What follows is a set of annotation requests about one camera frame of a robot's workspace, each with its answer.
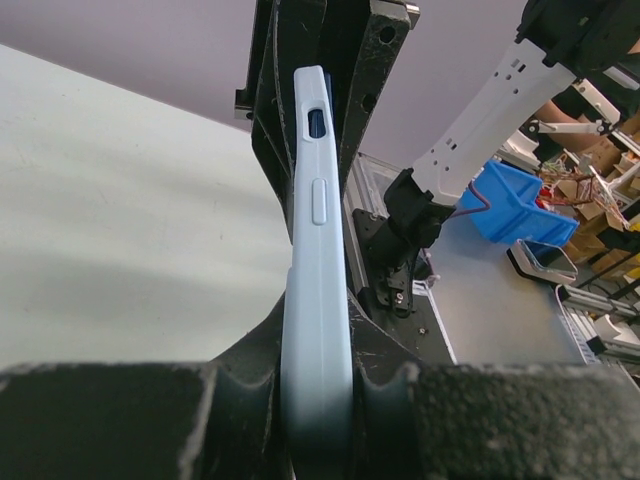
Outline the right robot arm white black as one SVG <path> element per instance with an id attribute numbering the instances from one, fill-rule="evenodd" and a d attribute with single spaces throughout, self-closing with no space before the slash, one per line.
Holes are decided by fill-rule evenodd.
<path id="1" fill-rule="evenodd" d="M 295 180 L 319 148 L 338 202 L 400 49 L 420 16 L 407 1 L 260 1 L 236 111 L 288 227 L 310 204 Z M 530 1 L 499 67 L 387 199 L 393 248 L 425 247 L 482 163 L 534 111 L 603 73 L 639 38 L 635 1 Z"/>

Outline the black phone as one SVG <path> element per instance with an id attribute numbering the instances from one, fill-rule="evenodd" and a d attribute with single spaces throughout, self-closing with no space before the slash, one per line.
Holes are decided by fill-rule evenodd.
<path id="1" fill-rule="evenodd" d="M 337 145 L 326 77 L 294 73 L 292 263 L 280 364 L 284 429 L 301 457 L 340 457 L 352 428 L 353 370 Z"/>

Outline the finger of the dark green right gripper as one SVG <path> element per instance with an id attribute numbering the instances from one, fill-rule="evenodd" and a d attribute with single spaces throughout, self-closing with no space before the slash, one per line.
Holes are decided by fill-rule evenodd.
<path id="1" fill-rule="evenodd" d="M 317 59 L 325 1 L 258 1 L 246 85 L 235 113 L 251 122 L 251 146 L 292 233 L 296 163 L 294 72 Z"/>
<path id="2" fill-rule="evenodd" d="M 324 67 L 331 75 L 340 185 L 419 8 L 407 1 L 330 1 Z"/>

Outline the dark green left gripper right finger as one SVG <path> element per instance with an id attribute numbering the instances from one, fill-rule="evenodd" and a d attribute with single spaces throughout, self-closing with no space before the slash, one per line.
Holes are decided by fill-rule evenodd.
<path id="1" fill-rule="evenodd" d="M 353 479 L 635 479 L 639 390 L 602 365 L 427 364 L 355 299 Z"/>

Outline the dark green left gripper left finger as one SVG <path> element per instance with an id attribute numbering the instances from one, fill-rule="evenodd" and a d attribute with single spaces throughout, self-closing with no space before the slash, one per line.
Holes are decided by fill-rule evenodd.
<path id="1" fill-rule="evenodd" d="M 283 308 L 205 362 L 22 364 L 1 373 L 5 479 L 284 479 Z"/>

